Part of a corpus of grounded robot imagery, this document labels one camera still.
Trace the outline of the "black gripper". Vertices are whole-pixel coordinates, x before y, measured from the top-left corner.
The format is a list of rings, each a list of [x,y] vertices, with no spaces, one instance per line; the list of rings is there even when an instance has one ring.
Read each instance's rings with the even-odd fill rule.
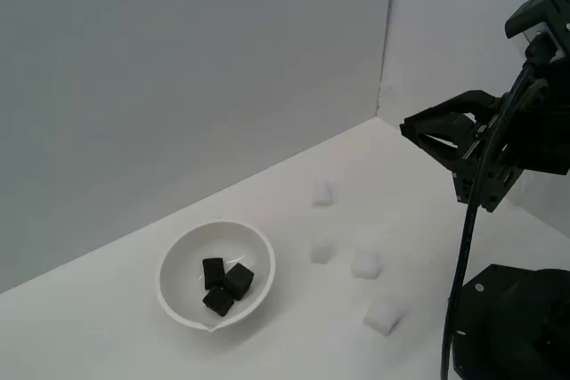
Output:
[[[468,203],[491,137],[497,130],[502,101],[482,90],[469,90],[434,107],[407,117],[400,129],[411,128],[421,121],[452,114],[452,136],[441,133],[403,132],[408,139],[445,169],[452,172],[456,197]],[[495,148],[488,155],[482,174],[478,205],[491,213],[504,199],[522,170],[515,166],[511,144],[501,132]]]

